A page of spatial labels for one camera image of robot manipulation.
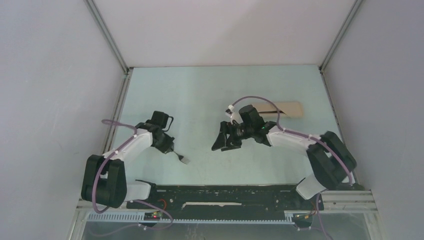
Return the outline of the black knife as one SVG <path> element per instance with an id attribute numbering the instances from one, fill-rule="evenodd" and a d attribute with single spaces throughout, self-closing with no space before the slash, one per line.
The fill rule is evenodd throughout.
<path id="1" fill-rule="evenodd" d="M 259 112 L 259 115 L 262 116 L 262 117 L 277 116 L 278 114 L 280 114 L 280 115 L 286 115 L 285 112 L 283 112 L 283 111 L 276 111 L 276 110 L 274 110 L 274 111 L 260 111 Z"/>

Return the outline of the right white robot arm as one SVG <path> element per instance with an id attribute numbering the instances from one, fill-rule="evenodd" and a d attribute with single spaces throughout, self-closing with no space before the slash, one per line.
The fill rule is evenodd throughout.
<path id="1" fill-rule="evenodd" d="M 334 190 L 343 180 L 352 179 L 357 161 L 346 145 L 332 131 L 322 135 L 307 135 L 279 127 L 275 121 L 264 121 L 253 105 L 242 107 L 237 113 L 230 105 L 225 113 L 229 121 L 220 123 L 212 151 L 239 149 L 242 141 L 254 139 L 268 147 L 287 147 L 308 158 L 312 174 L 301 180 L 291 194 L 291 204 L 304 209 L 311 198 L 325 190 Z"/>

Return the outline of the beige cloth napkin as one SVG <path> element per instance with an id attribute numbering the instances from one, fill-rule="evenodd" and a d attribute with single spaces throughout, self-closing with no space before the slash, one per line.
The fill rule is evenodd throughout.
<path id="1" fill-rule="evenodd" d="M 274 105 L 279 109 L 279 111 L 286 113 L 286 115 L 280 114 L 281 118 L 302 118 L 304 116 L 303 105 L 298 101 L 275 102 Z M 268 102 L 252 103 L 252 106 L 256 108 L 258 113 L 265 111 L 277 111 L 276 108 Z"/>

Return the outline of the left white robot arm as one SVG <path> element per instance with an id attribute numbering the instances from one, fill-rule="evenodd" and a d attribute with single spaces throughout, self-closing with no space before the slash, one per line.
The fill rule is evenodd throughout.
<path id="1" fill-rule="evenodd" d="M 92 154 L 86 161 L 81 199 L 100 204 L 107 208 L 118 208 L 124 202 L 138 200 L 145 208 L 153 208 L 158 194 L 151 189 L 153 184 L 144 180 L 130 181 L 126 168 L 143 151 L 155 148 L 163 154 L 174 150 L 174 137 L 168 131 L 174 117 L 161 111 L 154 111 L 151 118 L 137 125 L 104 119 L 103 124 L 126 127 L 132 130 L 117 148 L 101 155 Z"/>

